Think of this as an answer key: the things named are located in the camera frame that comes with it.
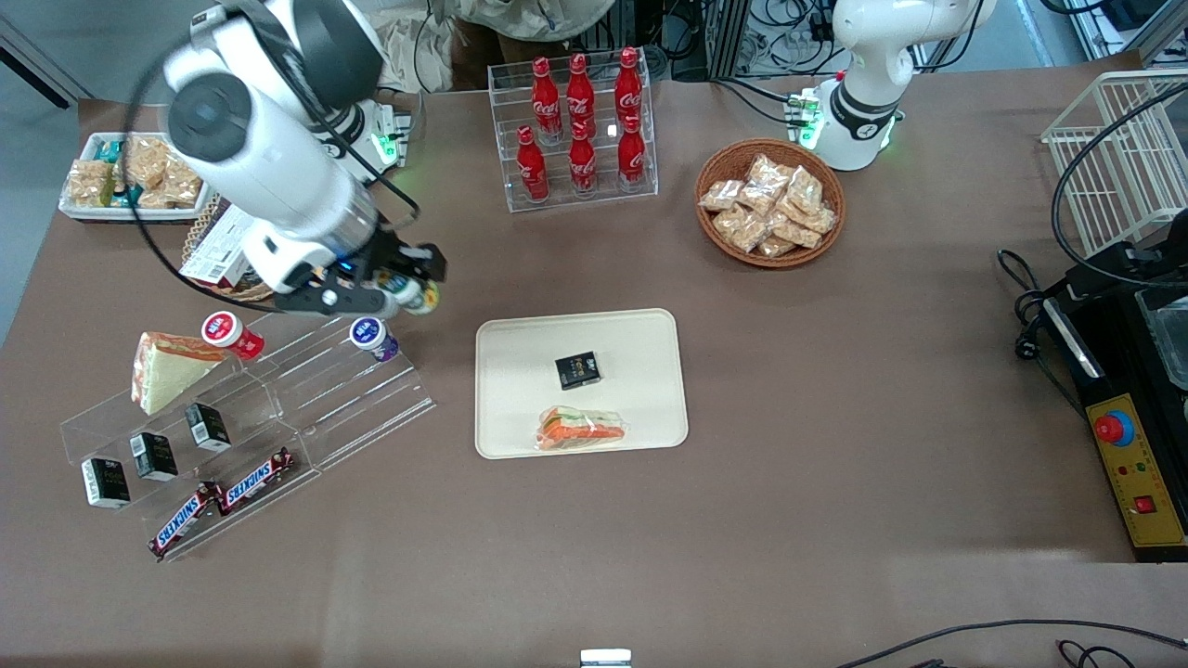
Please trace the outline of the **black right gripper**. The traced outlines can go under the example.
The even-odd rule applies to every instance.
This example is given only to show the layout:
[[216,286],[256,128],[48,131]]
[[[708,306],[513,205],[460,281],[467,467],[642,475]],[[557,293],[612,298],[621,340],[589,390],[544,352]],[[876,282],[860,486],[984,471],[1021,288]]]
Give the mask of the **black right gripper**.
[[416,279],[446,282],[448,261],[436,244],[411,246],[394,231],[379,229],[356,253],[323,270],[323,286],[378,288],[396,302],[416,297]]

